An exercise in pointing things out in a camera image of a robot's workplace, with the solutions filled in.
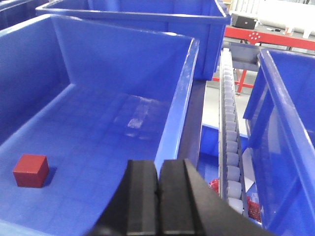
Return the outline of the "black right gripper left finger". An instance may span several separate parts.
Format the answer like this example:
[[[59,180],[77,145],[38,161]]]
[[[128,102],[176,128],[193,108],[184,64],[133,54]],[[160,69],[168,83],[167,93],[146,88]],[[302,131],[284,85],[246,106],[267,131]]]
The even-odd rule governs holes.
[[[89,236],[156,236],[158,177],[152,160],[129,160],[114,196]]]

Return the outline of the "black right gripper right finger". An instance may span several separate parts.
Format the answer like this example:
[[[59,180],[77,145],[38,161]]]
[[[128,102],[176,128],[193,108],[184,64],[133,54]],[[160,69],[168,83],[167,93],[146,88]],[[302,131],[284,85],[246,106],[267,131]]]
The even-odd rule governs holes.
[[[162,236],[269,236],[210,189],[189,160],[164,161],[159,178]]]

